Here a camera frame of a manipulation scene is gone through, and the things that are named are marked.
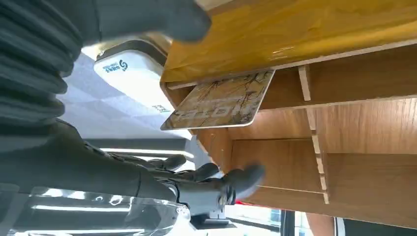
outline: card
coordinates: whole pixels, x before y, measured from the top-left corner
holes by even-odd
[[[195,86],[162,124],[161,130],[250,125],[274,70]]]

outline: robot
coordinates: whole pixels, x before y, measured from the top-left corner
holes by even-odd
[[[108,154],[57,118],[64,105],[56,94],[66,92],[62,77],[82,47],[146,31],[198,41],[211,21],[194,1],[0,0],[0,19],[1,235],[165,235],[184,214],[224,223],[212,213],[262,180],[259,165],[211,178],[214,164],[173,172],[181,156],[147,162]],[[118,208],[109,206],[115,201]]]

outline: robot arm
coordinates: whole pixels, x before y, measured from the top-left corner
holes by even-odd
[[[62,77],[83,46],[150,30],[200,40],[210,19],[193,0],[0,0],[0,26],[0,183],[26,194],[44,186],[162,199],[201,215],[250,195],[261,181],[260,166],[222,179],[155,170],[86,146],[57,119]]]

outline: wood grain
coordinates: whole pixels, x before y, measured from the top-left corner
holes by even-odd
[[[417,45],[411,45],[311,64],[311,101],[300,99],[296,75],[275,73],[283,80],[272,81],[261,109],[417,97],[416,60]]]
[[[417,155],[328,154],[330,204],[322,194],[260,188],[245,202],[417,228]]]
[[[228,128],[233,140],[297,139],[310,137],[303,110],[263,110],[249,126]]]
[[[276,70],[260,109],[304,105],[297,67]]]
[[[231,170],[232,140],[226,128],[197,129],[193,130],[205,150],[212,158],[213,163],[217,164],[224,172]]]
[[[305,101],[311,100],[310,94],[310,65],[301,65],[298,67],[298,74],[300,76],[302,94]]]
[[[417,154],[417,99],[317,109],[321,146],[333,153]]]
[[[321,192],[311,140],[233,141],[232,167],[255,162],[266,167],[262,186]]]

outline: white device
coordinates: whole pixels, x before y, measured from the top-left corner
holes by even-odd
[[[147,116],[159,115],[157,120],[161,122],[153,120],[152,123],[153,128],[160,130],[159,127],[174,111],[159,85],[165,60],[166,55],[150,42],[134,40],[99,55],[94,70],[109,85],[153,111]],[[170,133],[191,139],[188,130]]]
[[[156,113],[174,111],[159,86],[164,67],[148,54],[137,50],[121,51],[98,60],[94,70],[109,85]]]

